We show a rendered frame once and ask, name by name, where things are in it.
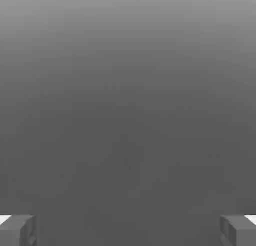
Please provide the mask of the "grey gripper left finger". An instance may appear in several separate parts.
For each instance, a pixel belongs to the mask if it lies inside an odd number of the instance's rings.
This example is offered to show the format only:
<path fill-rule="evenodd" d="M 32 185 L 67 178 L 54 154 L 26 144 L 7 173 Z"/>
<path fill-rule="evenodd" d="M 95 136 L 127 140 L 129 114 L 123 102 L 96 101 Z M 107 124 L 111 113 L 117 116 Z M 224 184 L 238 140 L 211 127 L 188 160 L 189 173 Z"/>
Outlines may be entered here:
<path fill-rule="evenodd" d="M 0 215 L 0 246 L 38 246 L 37 217 Z"/>

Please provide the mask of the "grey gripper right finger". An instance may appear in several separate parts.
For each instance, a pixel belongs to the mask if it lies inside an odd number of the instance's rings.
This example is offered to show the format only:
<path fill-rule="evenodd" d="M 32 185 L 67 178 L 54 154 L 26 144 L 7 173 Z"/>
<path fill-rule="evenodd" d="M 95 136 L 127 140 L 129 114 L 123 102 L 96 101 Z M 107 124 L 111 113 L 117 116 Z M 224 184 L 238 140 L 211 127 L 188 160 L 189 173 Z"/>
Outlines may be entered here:
<path fill-rule="evenodd" d="M 256 246 L 256 215 L 221 215 L 221 246 Z"/>

